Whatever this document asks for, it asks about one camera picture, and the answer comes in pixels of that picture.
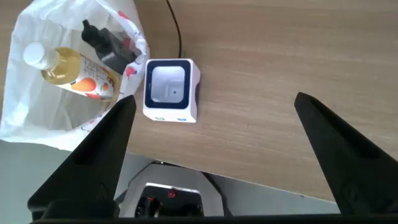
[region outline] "white bottle cap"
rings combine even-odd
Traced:
[[[24,61],[40,70],[53,69],[58,64],[58,53],[55,49],[44,47],[40,42],[30,43],[24,50]]]

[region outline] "juice bottle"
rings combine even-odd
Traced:
[[[76,50],[33,42],[23,57],[28,65],[42,71],[47,82],[63,89],[97,100],[112,101],[119,96],[119,77]]]

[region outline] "plastic bottle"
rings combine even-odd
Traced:
[[[127,65],[137,56],[113,35],[108,29],[98,30],[90,25],[88,20],[83,21],[84,29],[81,38],[95,49],[98,58],[109,68],[123,75]]]
[[[76,50],[33,42],[25,48],[23,58],[40,69],[47,82],[63,89],[97,100],[115,100],[119,95],[119,77]]]

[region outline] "wooden table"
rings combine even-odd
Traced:
[[[29,1],[13,2],[0,7],[2,68]],[[202,72],[198,122],[151,121],[140,89],[129,152],[333,200],[294,109],[302,91],[398,159],[398,1],[170,2]],[[136,5],[152,57],[176,57],[165,1]]]

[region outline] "bottle label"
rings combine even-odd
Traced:
[[[79,76],[59,87],[97,100],[107,100],[115,96],[115,85],[115,76],[110,71],[80,54]]]

